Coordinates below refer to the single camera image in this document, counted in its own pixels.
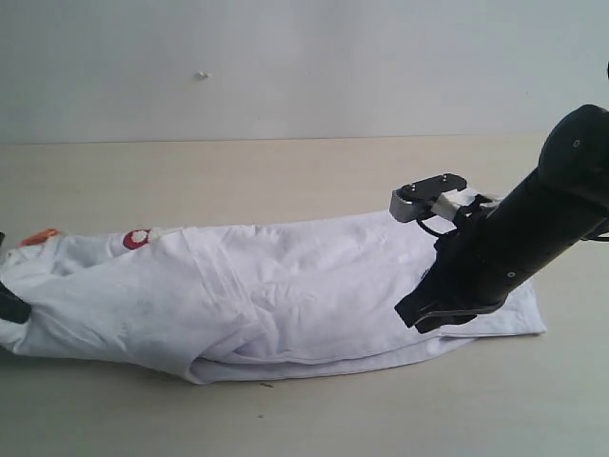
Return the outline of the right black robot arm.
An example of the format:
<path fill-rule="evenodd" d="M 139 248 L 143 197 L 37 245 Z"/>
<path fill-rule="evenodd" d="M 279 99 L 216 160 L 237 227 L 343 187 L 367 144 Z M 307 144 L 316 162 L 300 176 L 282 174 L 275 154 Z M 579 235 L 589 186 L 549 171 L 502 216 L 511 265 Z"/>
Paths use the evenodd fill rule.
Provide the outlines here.
<path fill-rule="evenodd" d="M 608 111 L 584 104 L 564 116 L 537 166 L 505 197 L 477 193 L 444 173 L 393 191 L 389 212 L 435 237 L 436 257 L 395 310 L 427 333 L 501 308 L 508 295 L 579 241 L 608 240 Z"/>

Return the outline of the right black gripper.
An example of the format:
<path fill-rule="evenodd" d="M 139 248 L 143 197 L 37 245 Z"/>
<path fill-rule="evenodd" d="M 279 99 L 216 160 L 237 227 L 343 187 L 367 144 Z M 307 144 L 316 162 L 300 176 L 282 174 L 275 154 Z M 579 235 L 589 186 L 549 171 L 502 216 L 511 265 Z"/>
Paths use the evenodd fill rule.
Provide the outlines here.
<path fill-rule="evenodd" d="M 425 178 L 395 189 L 389 213 L 398 222 L 412 222 L 431 213 L 439 198 L 449 191 L 463 191 L 467 181 L 453 173 Z M 502 280 L 494 276 L 486 219 L 502 199 L 474 193 L 452 219 L 455 227 L 434 244 L 436 258 L 417 287 L 394 307 L 408 328 L 428 333 L 443 326 L 461 326 L 501 308 Z"/>

